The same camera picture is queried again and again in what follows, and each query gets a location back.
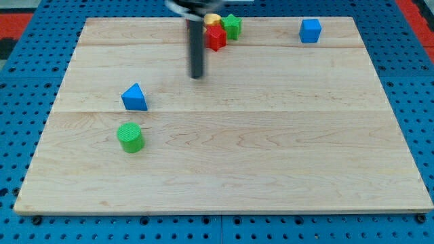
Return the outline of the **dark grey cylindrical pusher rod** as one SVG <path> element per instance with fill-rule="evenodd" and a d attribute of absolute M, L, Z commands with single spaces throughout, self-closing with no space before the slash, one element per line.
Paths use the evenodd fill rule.
<path fill-rule="evenodd" d="M 203 18 L 197 16 L 189 20 L 189 66 L 190 77 L 200 79 L 204 75 L 204 35 Z"/>

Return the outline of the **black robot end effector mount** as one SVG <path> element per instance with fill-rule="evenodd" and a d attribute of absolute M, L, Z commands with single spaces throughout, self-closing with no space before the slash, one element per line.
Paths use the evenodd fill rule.
<path fill-rule="evenodd" d="M 171 11 L 181 16 L 204 16 L 222 4 L 222 0 L 165 0 Z"/>

